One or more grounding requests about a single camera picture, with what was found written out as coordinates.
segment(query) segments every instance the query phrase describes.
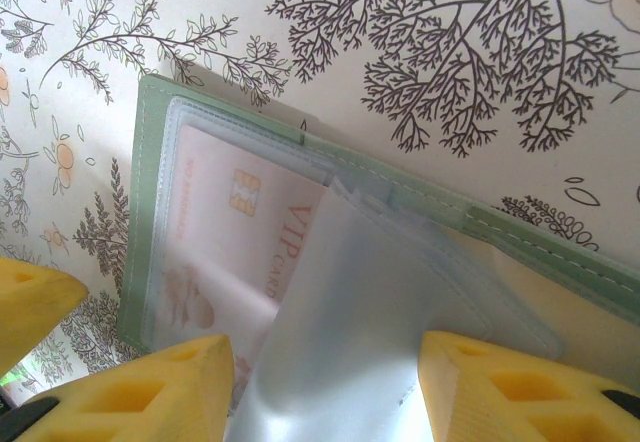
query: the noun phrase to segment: yellow foam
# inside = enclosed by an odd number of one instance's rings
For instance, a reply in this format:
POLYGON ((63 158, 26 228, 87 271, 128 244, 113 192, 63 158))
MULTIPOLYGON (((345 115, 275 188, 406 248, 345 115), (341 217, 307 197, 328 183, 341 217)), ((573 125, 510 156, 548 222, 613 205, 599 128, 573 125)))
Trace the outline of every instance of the yellow foam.
POLYGON ((0 258, 0 376, 86 296, 87 288, 68 274, 0 258))
POLYGON ((229 338, 195 339, 39 394, 60 403, 18 440, 222 441, 232 385, 229 338))
POLYGON ((556 362, 427 332, 419 376, 436 442, 640 441, 640 421, 602 391, 636 394, 556 362))

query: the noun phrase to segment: orange flower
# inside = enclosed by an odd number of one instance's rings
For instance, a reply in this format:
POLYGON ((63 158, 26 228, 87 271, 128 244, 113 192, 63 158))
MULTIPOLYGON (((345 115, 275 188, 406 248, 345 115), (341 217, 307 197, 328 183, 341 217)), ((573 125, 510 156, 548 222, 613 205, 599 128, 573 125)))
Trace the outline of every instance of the orange flower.
POLYGON ((9 105, 9 77, 7 71, 0 67, 0 104, 9 105))
POLYGON ((58 226, 55 224, 55 222, 52 223, 52 228, 45 229, 40 238, 47 243, 50 254, 52 253, 52 249, 58 248, 64 249, 67 254, 69 253, 69 249, 67 248, 67 241, 69 239, 67 239, 64 235, 62 235, 62 233, 60 233, 60 229, 58 229, 58 226))
POLYGON ((68 189, 71 186, 71 172, 73 167, 73 151, 67 144, 60 143, 56 148, 56 159, 58 161, 58 179, 60 185, 68 189))

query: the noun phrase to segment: stitching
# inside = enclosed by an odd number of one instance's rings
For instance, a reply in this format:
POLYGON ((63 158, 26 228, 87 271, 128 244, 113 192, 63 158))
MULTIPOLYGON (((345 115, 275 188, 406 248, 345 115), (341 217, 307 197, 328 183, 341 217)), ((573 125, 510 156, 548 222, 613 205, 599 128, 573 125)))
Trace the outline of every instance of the stitching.
MULTIPOLYGON (((169 92, 162 90, 162 89, 158 89, 161 92, 167 94, 167 95, 172 95, 169 92)), ((177 124, 174 124, 170 127, 167 127, 167 125, 165 124, 164 126, 164 131, 163 131, 163 135, 162 135, 162 147, 160 149, 160 163, 158 165, 158 182, 156 184, 156 194, 155 194, 155 204, 153 207, 153 213, 154 213, 154 220, 153 220, 153 231, 151 233, 151 247, 149 249, 149 270, 147 271, 147 293, 145 295, 145 299, 147 304, 149 303, 149 280, 153 278, 153 276, 157 273, 158 271, 158 267, 154 264, 154 259, 155 254, 156 254, 156 245, 157 243, 160 243, 162 245, 166 245, 166 240, 167 240, 167 225, 169 223, 169 207, 170 207, 170 203, 171 203, 171 188, 173 186, 173 179, 171 177, 169 177, 169 181, 167 182, 165 180, 165 167, 167 164, 167 145, 169 143, 169 139, 173 139, 175 140, 177 138, 177 133, 180 130, 180 127, 182 126, 181 121, 179 120, 177 124), (169 137, 165 136, 165 132, 167 131, 167 129, 171 130, 171 134, 169 134, 169 137), (160 220, 160 223, 156 225, 156 216, 155 214, 160 212, 160 201, 161 201, 161 197, 158 197, 158 194, 162 194, 162 192, 166 191, 166 198, 165 198, 165 208, 164 208, 164 214, 162 216, 162 219, 160 220)), ((178 144, 173 144, 173 147, 171 148, 171 160, 172 163, 175 164, 175 159, 176 159, 176 153, 178 151, 178 144)), ((162 267, 160 267, 160 273, 162 274, 163 270, 162 267)), ((152 297, 152 302, 157 303, 158 302, 158 298, 157 298, 157 293, 159 292, 159 290, 154 290, 154 292, 152 293, 151 297, 152 297)), ((140 333, 141 334, 148 334, 149 333, 149 325, 155 326, 156 324, 156 320, 152 320, 149 321, 147 318, 143 317, 141 323, 140 323, 140 333)))
MULTIPOLYGON (((147 90, 149 89, 148 85, 144 86, 144 89, 142 90, 142 127, 140 128, 140 149, 142 149, 142 147, 144 147, 144 126, 145 124, 145 115, 147 113, 147 90)), ((140 174, 142 172, 142 170, 140 169, 140 160, 142 159, 142 150, 138 150, 138 160, 136 161, 136 167, 137 167, 137 171, 138 173, 136 174, 136 187, 139 188, 140 187, 140 174)), ((135 221, 135 227, 133 227, 133 230, 129 231, 129 234, 133 235, 133 254, 131 255, 131 272, 130 275, 133 276, 133 272, 135 270, 135 266, 136 266, 136 254, 138 253, 138 225, 140 223, 140 215, 139 215, 139 208, 140 208, 140 200, 139 197, 136 197, 136 207, 135 207, 135 214, 136 214, 136 221, 135 221)), ((131 290, 133 288, 133 284, 130 283, 127 284, 127 300, 130 300, 129 297, 131 295, 131 290)), ((124 307, 124 326, 127 325, 127 320, 129 318, 129 308, 131 307, 131 304, 125 304, 124 307)))
POLYGON ((517 235, 514 235, 514 234, 512 234, 510 232, 507 232, 506 230, 501 229, 500 227, 496 227, 494 225, 491 225, 491 224, 485 222, 482 219, 478 219, 478 218, 474 217, 473 215, 467 213, 466 211, 463 211, 459 207, 456 207, 455 205, 451 205, 451 204, 449 204, 447 202, 444 202, 443 200, 439 199, 438 197, 436 197, 434 195, 426 194, 424 192, 416 190, 413 187, 410 187, 410 186, 408 186, 406 184, 397 182, 397 181, 395 181, 393 179, 390 179, 389 177, 385 177, 384 175, 379 174, 378 172, 376 172, 375 170, 373 170, 373 169, 371 169, 369 167, 363 167, 363 166, 361 166, 361 165, 359 165, 359 164, 357 164, 357 163, 355 163, 353 161, 344 159, 343 157, 337 156, 337 155, 332 154, 330 152, 325 152, 325 151, 320 150, 320 149, 313 149, 311 147, 307 147, 307 148, 309 148, 310 150, 313 150, 314 152, 318 152, 318 153, 324 154, 324 155, 326 155, 328 157, 332 157, 332 158, 337 159, 337 160, 339 160, 339 161, 341 161, 343 163, 352 165, 352 166, 357 167, 357 168, 359 168, 361 170, 369 172, 369 173, 375 175, 376 177, 379 177, 379 178, 381 178, 383 180, 386 180, 386 181, 388 181, 388 182, 390 182, 390 183, 392 183, 392 184, 394 184, 396 186, 402 187, 402 188, 404 188, 404 189, 406 189, 406 190, 408 190, 410 192, 413 192, 414 194, 420 195, 423 198, 431 199, 431 200, 437 202, 440 205, 444 205, 445 207, 448 207, 449 209, 453 209, 456 212, 460 212, 460 213, 464 214, 465 217, 467 217, 467 218, 469 218, 469 219, 471 219, 471 220, 473 220, 475 222, 478 222, 478 223, 480 223, 480 224, 482 224, 482 225, 484 225, 486 227, 489 227, 490 229, 496 230, 498 232, 502 232, 502 233, 506 234, 507 236, 509 236, 509 237, 511 237, 513 239, 516 239, 519 242, 524 243, 525 245, 528 245, 528 246, 533 247, 535 249, 541 250, 542 252, 544 252, 544 253, 546 253, 548 255, 552 255, 553 257, 556 257, 556 258, 561 259, 561 260, 563 260, 564 262, 566 262, 566 263, 568 263, 570 265, 573 265, 574 267, 580 268, 580 269, 584 270, 585 272, 588 272, 588 273, 590 273, 592 275, 595 275, 595 276, 597 276, 597 277, 599 277, 599 278, 601 278, 603 280, 606 280, 607 282, 611 282, 611 283, 613 283, 613 284, 615 284, 615 285, 617 285, 617 286, 619 286, 619 287, 621 287, 623 289, 628 290, 629 292, 631 292, 633 294, 636 294, 636 291, 634 289, 632 289, 631 287, 628 287, 627 285, 623 284, 622 282, 618 282, 617 280, 614 280, 614 279, 612 279, 610 277, 607 277, 606 275, 601 274, 599 272, 596 272, 595 270, 590 269, 589 267, 585 267, 583 265, 580 265, 579 263, 577 263, 577 262, 575 262, 573 260, 569 260, 569 259, 563 257, 562 255, 556 254, 555 252, 552 252, 549 249, 541 247, 541 246, 539 246, 537 244, 534 244, 533 242, 530 242, 528 240, 522 239, 522 238, 518 237, 517 235))

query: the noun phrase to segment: green leather cover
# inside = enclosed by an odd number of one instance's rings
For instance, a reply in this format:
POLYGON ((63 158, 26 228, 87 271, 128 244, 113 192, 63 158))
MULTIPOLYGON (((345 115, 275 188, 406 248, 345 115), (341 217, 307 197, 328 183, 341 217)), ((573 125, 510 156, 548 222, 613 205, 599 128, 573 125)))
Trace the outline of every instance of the green leather cover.
POLYGON ((640 273, 497 209, 431 184, 374 158, 157 75, 141 79, 131 176, 131 219, 118 332, 145 349, 140 328, 151 258, 153 210, 169 104, 184 97, 242 118, 351 171, 394 184, 392 202, 483 240, 596 305, 640 326, 640 273))

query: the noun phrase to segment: card holder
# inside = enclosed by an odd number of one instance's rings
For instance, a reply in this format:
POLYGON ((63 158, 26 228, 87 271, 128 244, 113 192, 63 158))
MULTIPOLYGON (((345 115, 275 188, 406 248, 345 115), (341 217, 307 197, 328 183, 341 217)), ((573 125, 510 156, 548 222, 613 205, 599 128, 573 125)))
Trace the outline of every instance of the card holder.
POLYGON ((270 432, 279 417, 302 431, 282 440, 344 440, 353 424, 334 424, 335 436, 322 428, 380 384, 365 414, 385 421, 379 440, 407 418, 428 430, 413 395, 424 330, 607 375, 613 359, 592 357, 575 328, 550 324, 452 230, 595 304, 589 314, 608 312, 607 330, 625 340, 640 333, 630 325, 640 320, 634 271, 374 159, 144 77, 118 332, 142 351, 228 333, 234 409, 248 387, 229 440, 280 440, 270 432), (309 392, 317 397, 304 399, 309 392), (313 417, 301 411, 307 404, 313 417))

